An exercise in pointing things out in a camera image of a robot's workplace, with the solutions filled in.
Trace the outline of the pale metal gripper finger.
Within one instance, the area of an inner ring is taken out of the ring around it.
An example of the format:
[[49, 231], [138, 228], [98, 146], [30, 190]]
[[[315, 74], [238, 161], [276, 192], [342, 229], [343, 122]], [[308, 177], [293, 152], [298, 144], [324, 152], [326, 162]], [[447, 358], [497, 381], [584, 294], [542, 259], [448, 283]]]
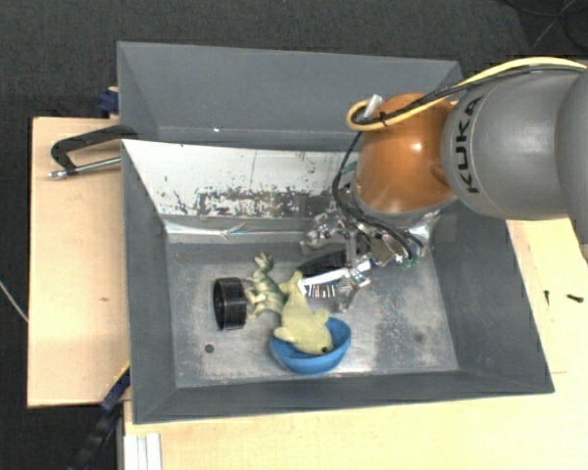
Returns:
[[336, 300], [339, 299], [339, 289], [336, 282], [324, 282], [304, 286], [308, 298], [313, 300]]
[[370, 283], [369, 277], [362, 271], [349, 270], [335, 285], [335, 309], [346, 312], [358, 291]]

